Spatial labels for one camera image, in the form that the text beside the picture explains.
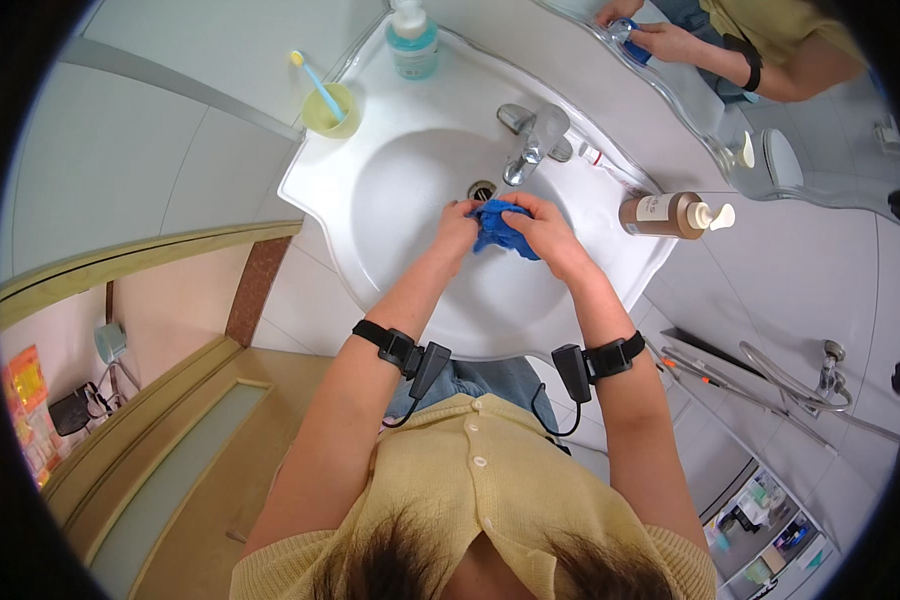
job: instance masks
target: blue jeans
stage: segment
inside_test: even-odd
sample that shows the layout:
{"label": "blue jeans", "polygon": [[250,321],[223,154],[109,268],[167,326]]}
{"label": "blue jeans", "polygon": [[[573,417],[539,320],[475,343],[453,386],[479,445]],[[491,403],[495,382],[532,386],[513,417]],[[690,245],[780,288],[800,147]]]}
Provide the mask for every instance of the blue jeans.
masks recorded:
{"label": "blue jeans", "polygon": [[[414,399],[410,397],[412,384],[413,381],[403,379],[397,384],[393,399],[386,407],[384,413],[386,417],[400,421],[407,414],[414,403]],[[474,398],[492,394],[533,414],[530,401],[539,386],[540,378],[537,377],[537,372],[523,356],[489,363],[452,360],[449,365],[444,366],[440,375],[433,381],[433,385],[420,398],[413,412],[445,401],[456,394],[468,394]],[[543,424],[551,431],[557,431],[557,417],[554,416],[554,409],[550,405],[546,391],[540,390],[533,406]]]}
{"label": "blue jeans", "polygon": [[[719,48],[725,48],[724,38],[710,24],[710,14],[700,7],[699,0],[650,0],[654,6],[660,9],[670,19],[670,22],[684,29],[701,42],[713,44]],[[723,78],[716,73],[711,73],[700,67],[696,68],[700,77],[720,96],[725,105],[737,102],[746,102],[744,88],[733,81]]]}

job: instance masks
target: yellow cup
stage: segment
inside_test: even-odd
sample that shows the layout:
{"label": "yellow cup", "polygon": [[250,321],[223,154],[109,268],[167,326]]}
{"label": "yellow cup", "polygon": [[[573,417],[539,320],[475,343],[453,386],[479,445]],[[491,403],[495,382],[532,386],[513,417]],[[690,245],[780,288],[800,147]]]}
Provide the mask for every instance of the yellow cup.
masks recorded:
{"label": "yellow cup", "polygon": [[300,111],[303,125],[324,138],[344,139],[353,136],[360,126],[360,109],[353,99],[353,94],[340,83],[325,83],[324,88],[343,111],[343,120],[337,122],[337,117],[324,102],[321,92],[313,90],[303,99],[303,109]]}

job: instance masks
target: hand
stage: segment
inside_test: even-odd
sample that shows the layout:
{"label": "hand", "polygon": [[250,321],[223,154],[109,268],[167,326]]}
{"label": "hand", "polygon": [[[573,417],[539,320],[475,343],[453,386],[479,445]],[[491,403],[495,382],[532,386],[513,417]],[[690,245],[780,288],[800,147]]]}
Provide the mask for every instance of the hand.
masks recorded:
{"label": "hand", "polygon": [[555,278],[569,283],[589,267],[596,266],[556,204],[526,192],[511,192],[500,200],[533,215],[531,219],[513,210],[500,213],[507,225],[527,238],[529,246],[546,261]]}
{"label": "hand", "polygon": [[482,204],[479,199],[455,199],[443,207],[430,250],[450,261],[454,275],[460,270],[464,256],[473,248],[480,231],[480,222],[467,215]]}
{"label": "hand", "polygon": [[633,18],[643,8],[643,0],[612,0],[600,8],[594,18],[600,27],[608,27],[619,18]]}
{"label": "hand", "polygon": [[671,23],[640,23],[640,29],[630,31],[629,40],[664,63],[691,65],[701,44],[707,44]]}

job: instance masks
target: drain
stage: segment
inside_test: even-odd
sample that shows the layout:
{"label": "drain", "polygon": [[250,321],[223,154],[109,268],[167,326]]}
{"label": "drain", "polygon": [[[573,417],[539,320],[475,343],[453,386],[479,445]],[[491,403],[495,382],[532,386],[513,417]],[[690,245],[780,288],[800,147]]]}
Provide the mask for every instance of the drain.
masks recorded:
{"label": "drain", "polygon": [[493,193],[496,191],[497,186],[495,184],[490,183],[486,179],[480,179],[466,190],[466,197],[487,201],[493,198]]}

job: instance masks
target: sink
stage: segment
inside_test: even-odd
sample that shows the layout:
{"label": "sink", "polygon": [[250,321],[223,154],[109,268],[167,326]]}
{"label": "sink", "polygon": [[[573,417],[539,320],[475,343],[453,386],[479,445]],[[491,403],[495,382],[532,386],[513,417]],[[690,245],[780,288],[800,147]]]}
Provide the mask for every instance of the sink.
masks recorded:
{"label": "sink", "polygon": [[[341,78],[360,102],[360,128],[346,140],[308,132],[278,190],[320,223],[336,272],[363,310],[426,250],[444,205],[467,198],[479,181],[509,190],[501,176],[516,137],[496,119],[503,104],[560,106],[571,120],[566,138],[574,150],[585,141],[649,192],[659,191],[573,104],[449,31],[439,33],[440,64],[431,78],[399,78],[384,44],[386,25]],[[627,309],[676,242],[626,234],[617,210],[629,195],[582,158],[547,158],[520,189],[559,207]],[[582,336],[566,286],[543,261],[489,246],[464,258],[420,342],[430,340],[459,360],[549,360],[553,349],[581,344]]]}

